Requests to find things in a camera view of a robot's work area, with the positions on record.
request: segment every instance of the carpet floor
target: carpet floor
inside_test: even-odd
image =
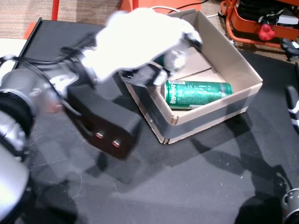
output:
[[[108,16],[119,9],[121,0],[60,0],[58,20],[94,24],[105,24]],[[209,0],[202,5],[206,15],[218,13],[221,0]],[[29,23],[39,17],[51,18],[50,0],[1,0],[0,38],[22,38]],[[218,16],[209,20],[226,36],[225,21]],[[280,49],[237,43],[236,47],[245,51],[286,61]]]

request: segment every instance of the black tablecloth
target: black tablecloth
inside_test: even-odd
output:
[[[55,59],[61,47],[100,29],[43,21],[25,56]],[[299,136],[284,96],[295,68],[242,54],[263,78],[247,113],[172,145],[158,143],[144,121],[125,161],[90,146],[65,114],[42,115],[27,161],[37,200],[17,223],[281,223],[287,179],[299,183]],[[118,77],[98,90],[138,112]]]

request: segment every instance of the open cardboard box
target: open cardboard box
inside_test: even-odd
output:
[[[203,41],[202,54],[190,48],[186,65],[172,79],[227,82],[233,87],[233,94],[193,110],[175,111],[167,105],[159,87],[126,84],[151,129],[164,144],[184,139],[245,112],[263,82],[246,59],[200,11],[188,10],[170,16],[191,23]]]

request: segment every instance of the green can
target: green can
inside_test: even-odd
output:
[[[165,100],[172,109],[193,109],[233,93],[229,83],[166,81]]]

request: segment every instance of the robotic arm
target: robotic arm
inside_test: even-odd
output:
[[[113,14],[95,38],[64,49],[55,61],[0,58],[0,65],[14,60],[26,67],[0,80],[0,223],[11,219],[26,192],[29,171],[15,157],[23,157],[41,112],[64,109],[90,144],[124,158],[136,142],[141,118],[105,100],[94,87],[117,71],[131,84],[161,85],[185,64],[186,50],[199,51],[201,44],[188,22],[140,8]]]

